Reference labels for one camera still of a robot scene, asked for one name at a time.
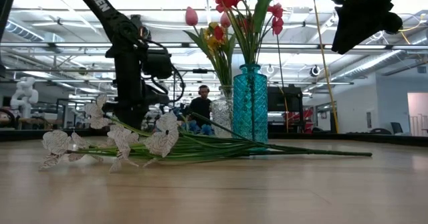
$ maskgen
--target wooden floor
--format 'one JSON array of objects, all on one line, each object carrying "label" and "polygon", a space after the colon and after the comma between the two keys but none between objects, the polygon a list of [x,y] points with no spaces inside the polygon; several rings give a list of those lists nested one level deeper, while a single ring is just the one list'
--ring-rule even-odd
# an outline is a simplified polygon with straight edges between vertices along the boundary
[{"label": "wooden floor", "polygon": [[40,141],[0,143],[0,223],[428,223],[428,148],[284,141],[373,157],[275,156],[45,172]]}]

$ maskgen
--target black shirt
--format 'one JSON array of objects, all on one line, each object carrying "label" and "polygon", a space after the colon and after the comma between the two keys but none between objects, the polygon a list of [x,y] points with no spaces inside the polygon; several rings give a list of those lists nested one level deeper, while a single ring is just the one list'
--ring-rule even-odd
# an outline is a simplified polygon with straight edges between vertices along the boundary
[{"label": "black shirt", "polygon": [[[190,109],[193,112],[200,114],[200,115],[206,117],[207,119],[209,119],[210,105],[211,105],[210,99],[208,99],[208,98],[202,99],[201,97],[198,97],[198,98],[195,98],[192,100],[192,102],[190,103]],[[209,122],[198,119],[194,116],[192,116],[192,118],[194,118],[196,120],[196,123],[199,127],[202,127],[202,125],[204,125],[204,124],[210,124]]]}]

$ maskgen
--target teal glass vase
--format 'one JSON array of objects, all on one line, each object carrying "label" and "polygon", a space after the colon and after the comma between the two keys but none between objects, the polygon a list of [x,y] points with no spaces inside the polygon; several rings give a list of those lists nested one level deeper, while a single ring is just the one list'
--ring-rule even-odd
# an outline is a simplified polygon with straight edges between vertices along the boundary
[{"label": "teal glass vase", "polygon": [[257,64],[244,64],[233,79],[233,131],[268,143],[268,79]]}]

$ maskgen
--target white paper flower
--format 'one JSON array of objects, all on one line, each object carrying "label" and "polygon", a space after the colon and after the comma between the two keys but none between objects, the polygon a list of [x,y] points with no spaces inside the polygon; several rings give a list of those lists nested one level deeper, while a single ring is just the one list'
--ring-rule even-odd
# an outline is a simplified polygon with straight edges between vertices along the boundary
[{"label": "white paper flower", "polygon": [[109,119],[104,118],[102,111],[102,106],[107,102],[107,99],[107,96],[100,95],[96,98],[96,103],[85,105],[85,112],[91,116],[89,123],[92,128],[100,129],[110,123]]},{"label": "white paper flower", "polygon": [[160,131],[145,139],[143,144],[150,153],[165,157],[179,139],[177,117],[173,112],[166,113],[157,120],[156,127]]},{"label": "white paper flower", "polygon": [[138,134],[132,133],[130,130],[125,129],[121,125],[113,125],[110,127],[110,132],[107,133],[108,137],[114,140],[116,146],[119,151],[116,155],[116,160],[114,160],[112,167],[110,168],[110,172],[119,171],[122,168],[121,161],[125,160],[131,165],[138,166],[136,163],[130,161],[128,159],[131,148],[129,147],[130,143],[138,142]]},{"label": "white paper flower", "polygon": [[[75,132],[73,132],[73,134],[72,134],[72,140],[75,144],[77,144],[78,148],[88,148],[89,147],[88,142],[86,142],[86,140],[84,140],[82,137],[80,137]],[[74,161],[80,160],[84,155],[85,154],[75,154],[75,153],[69,154],[68,155],[68,161],[74,162]],[[104,161],[103,158],[96,156],[94,154],[89,154],[89,156],[96,159],[98,162]]]},{"label": "white paper flower", "polygon": [[61,157],[66,153],[68,144],[72,138],[64,131],[54,130],[43,135],[43,147],[50,151],[50,155],[45,156],[39,170],[48,169],[59,163]]}]

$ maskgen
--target vase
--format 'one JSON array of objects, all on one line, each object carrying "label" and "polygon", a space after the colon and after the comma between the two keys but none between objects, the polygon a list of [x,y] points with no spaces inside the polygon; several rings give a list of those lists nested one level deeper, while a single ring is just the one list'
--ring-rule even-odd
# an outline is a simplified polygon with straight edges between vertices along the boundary
[{"label": "vase", "polygon": [[233,131],[250,140],[267,143],[268,79],[258,73],[257,64],[244,64],[240,69],[242,74],[233,79]]},{"label": "vase", "polygon": [[[213,121],[219,125],[231,130],[233,118],[233,87],[220,86],[220,98],[211,103]],[[232,134],[217,126],[213,126],[214,134],[219,138],[232,138]]]}]

